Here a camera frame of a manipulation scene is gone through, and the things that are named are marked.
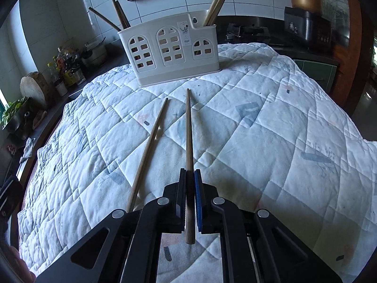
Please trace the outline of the person's left hand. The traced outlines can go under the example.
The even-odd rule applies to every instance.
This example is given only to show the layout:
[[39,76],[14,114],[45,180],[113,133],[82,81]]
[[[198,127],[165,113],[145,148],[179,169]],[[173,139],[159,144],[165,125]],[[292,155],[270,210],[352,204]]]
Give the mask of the person's left hand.
[[19,251],[9,245],[5,240],[1,240],[1,250],[4,252],[15,273],[23,282],[35,282],[36,276],[28,269],[25,261],[20,258]]

